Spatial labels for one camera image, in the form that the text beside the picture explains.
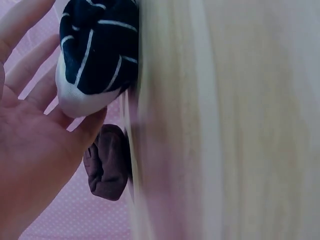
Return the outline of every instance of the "rolled sock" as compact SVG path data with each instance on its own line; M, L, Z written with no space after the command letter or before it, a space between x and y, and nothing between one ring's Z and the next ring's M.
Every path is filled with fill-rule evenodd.
M78 118L110 104L138 78L134 0L70 0L60 22L55 82L62 111Z
M122 130L112 124L102 126L92 146L84 153L83 164L93 195L117 201L132 176L130 148Z

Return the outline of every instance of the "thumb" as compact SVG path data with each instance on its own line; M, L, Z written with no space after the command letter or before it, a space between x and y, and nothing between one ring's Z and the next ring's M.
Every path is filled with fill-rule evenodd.
M99 131L104 124L107 108L87 116L80 125L72 131L73 138L79 148L85 150L95 141Z

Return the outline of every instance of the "brown sock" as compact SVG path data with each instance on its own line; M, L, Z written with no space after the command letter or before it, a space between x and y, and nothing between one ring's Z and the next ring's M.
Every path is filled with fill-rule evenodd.
M113 124L102 126L94 143L85 151L83 163L93 195L117 201L131 177L130 147L122 130Z

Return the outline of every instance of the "finger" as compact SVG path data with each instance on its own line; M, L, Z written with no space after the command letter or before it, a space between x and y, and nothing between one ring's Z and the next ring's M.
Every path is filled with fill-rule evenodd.
M59 105L57 105L47 116L64 129L67 129L74 121L73 118L64 114Z
M55 0L22 0L0 20L0 63L5 63L27 31L52 8Z
M34 86L25 100L44 112L57 95L55 64Z
M56 34L34 48L7 73L4 84L19 96L40 66L56 50L59 42L59 35Z
M87 116L80 125L71 132L74 141L79 143L83 150L87 149L96 139L106 118L107 109L104 108Z

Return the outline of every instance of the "pink background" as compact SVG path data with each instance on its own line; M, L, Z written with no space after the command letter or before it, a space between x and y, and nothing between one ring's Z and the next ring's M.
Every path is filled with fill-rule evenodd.
M0 0L0 18L18 0ZM48 36L59 32L59 21L54 9L21 40L5 64L8 71L19 59ZM21 94L24 98L39 78L57 61L59 49L43 64L34 79ZM47 109L57 104L55 100ZM79 124L77 119L70 128ZM106 123L122 127L119 100L108 106ZM90 193L83 164L52 204L22 234L20 240L129 240L131 230L125 194L112 202Z

